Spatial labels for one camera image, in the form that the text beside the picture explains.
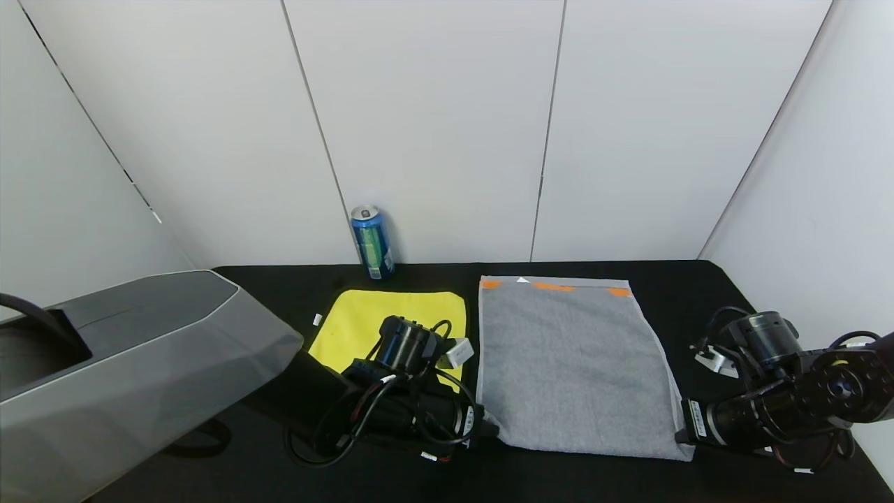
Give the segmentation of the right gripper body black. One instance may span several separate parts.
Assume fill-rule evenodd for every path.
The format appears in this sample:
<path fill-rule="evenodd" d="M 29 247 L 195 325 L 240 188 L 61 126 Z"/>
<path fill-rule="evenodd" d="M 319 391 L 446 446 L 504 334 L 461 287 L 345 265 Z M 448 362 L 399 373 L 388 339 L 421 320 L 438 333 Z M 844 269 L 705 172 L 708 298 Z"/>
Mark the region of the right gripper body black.
<path fill-rule="evenodd" d="M 764 452 L 763 431 L 750 400 L 734 397 L 710 402 L 686 398 L 682 402 L 681 442 L 734 452 Z"/>

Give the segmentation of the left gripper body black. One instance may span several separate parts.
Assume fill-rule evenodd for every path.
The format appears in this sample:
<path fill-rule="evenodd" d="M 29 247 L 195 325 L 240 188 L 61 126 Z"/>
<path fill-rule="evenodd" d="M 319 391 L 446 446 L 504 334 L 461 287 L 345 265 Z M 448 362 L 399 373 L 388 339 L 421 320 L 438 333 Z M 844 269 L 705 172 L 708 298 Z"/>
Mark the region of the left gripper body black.
<path fill-rule="evenodd" d="M 479 434 L 483 408 L 455 391 L 428 391 L 415 396 L 415 430 L 436 449 L 471 448 Z"/>

